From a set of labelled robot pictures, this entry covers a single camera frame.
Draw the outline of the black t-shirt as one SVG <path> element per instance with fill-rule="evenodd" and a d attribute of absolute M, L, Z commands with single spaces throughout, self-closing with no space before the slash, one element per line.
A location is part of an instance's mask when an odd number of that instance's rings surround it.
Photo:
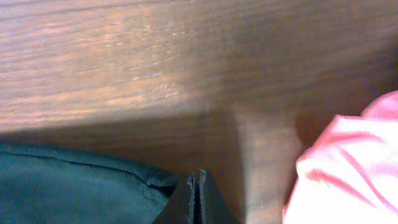
<path fill-rule="evenodd" d="M 1 223 L 152 223 L 178 176 L 139 162 L 1 145 Z"/>

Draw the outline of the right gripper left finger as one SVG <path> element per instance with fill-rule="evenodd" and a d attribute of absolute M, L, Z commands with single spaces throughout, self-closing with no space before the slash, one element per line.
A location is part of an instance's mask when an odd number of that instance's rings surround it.
<path fill-rule="evenodd" d="M 195 174 L 184 173 L 168 203 L 151 224 L 194 224 L 195 194 Z"/>

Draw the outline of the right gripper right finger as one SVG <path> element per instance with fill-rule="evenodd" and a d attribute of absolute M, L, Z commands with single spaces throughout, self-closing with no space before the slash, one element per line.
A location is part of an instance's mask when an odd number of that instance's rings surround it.
<path fill-rule="evenodd" d="M 225 202 L 208 169 L 200 170 L 200 214 L 203 224 L 240 224 Z"/>

